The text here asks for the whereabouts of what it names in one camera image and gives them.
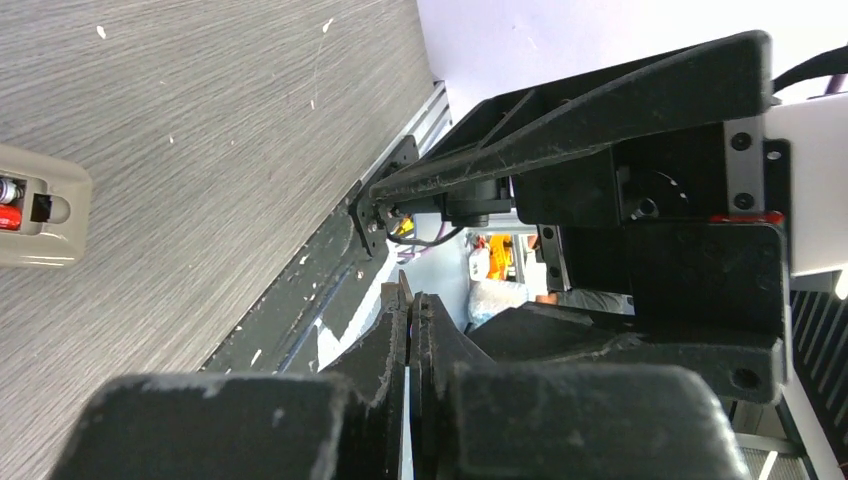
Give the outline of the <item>grey rounded remote control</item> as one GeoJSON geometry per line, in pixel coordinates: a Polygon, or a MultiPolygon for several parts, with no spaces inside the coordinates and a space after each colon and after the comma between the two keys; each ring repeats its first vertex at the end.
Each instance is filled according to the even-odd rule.
{"type": "Polygon", "coordinates": [[[1,178],[24,189],[14,202],[22,212],[18,231],[1,230],[1,265],[65,268],[83,257],[92,179],[79,165],[10,145],[1,146],[1,178]]]}

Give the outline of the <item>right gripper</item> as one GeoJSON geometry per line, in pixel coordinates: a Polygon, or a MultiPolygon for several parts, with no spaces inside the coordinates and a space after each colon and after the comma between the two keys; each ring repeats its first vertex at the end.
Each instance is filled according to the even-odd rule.
{"type": "Polygon", "coordinates": [[[727,215],[624,230],[632,314],[527,303],[470,337],[497,361],[677,365],[720,396],[776,402],[791,370],[783,216],[765,203],[771,39],[747,31],[500,94],[422,159],[374,184],[400,202],[583,158],[624,140],[728,120],[727,215]]]}

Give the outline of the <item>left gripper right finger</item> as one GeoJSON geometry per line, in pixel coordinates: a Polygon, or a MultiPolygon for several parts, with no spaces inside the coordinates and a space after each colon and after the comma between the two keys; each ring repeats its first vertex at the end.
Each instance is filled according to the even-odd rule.
{"type": "Polygon", "coordinates": [[[418,479],[746,479],[718,398],[645,364],[498,363],[435,295],[409,309],[418,479]]]}

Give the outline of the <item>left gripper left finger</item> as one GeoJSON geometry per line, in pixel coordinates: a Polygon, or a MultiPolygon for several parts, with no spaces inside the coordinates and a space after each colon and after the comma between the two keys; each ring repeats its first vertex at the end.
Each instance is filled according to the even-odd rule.
{"type": "Polygon", "coordinates": [[[397,479],[408,285],[317,374],[128,375],[84,407],[54,479],[397,479]]]}

